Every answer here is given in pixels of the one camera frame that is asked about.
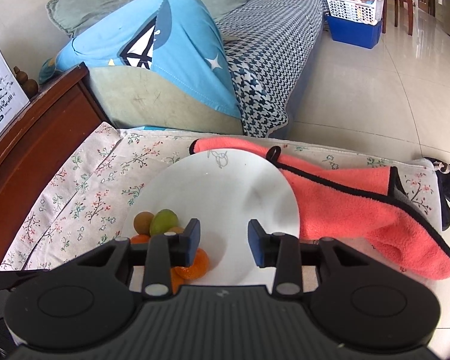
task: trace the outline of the blue plastic bin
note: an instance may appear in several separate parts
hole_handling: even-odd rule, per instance
[[[327,21],[334,41],[372,49],[380,40],[381,20],[374,26],[333,16],[327,16]]]

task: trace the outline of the houndstooth fabric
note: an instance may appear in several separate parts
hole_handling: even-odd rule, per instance
[[[217,23],[245,135],[288,123],[287,101],[322,28],[324,0],[250,0]]]

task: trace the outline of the wooden headboard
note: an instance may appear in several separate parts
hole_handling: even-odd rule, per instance
[[[108,121],[81,64],[43,88],[0,136],[0,263],[32,205],[73,151]]]

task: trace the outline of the floral tablecloth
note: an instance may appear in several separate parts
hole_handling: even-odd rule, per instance
[[[162,170],[188,156],[188,148],[195,139],[207,136],[212,134],[116,130],[102,123],[43,190],[0,269],[55,268],[123,234],[128,211],[143,188]],[[441,229],[437,179],[427,160],[400,163],[301,142],[241,138],[266,147],[280,145],[286,154],[327,169],[396,166],[409,199],[433,227]],[[393,266],[364,239],[344,241]],[[305,287],[312,287],[314,271],[304,268],[304,274]]]

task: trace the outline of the round plate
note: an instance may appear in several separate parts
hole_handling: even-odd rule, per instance
[[[185,227],[200,220],[200,244],[210,271],[196,285],[265,284],[275,268],[260,269],[248,246],[248,221],[258,219],[267,233],[299,236],[299,208],[287,179],[270,162],[237,149],[203,151],[174,163],[140,193],[128,213],[123,235],[136,235],[133,218],[141,211],[168,208]]]

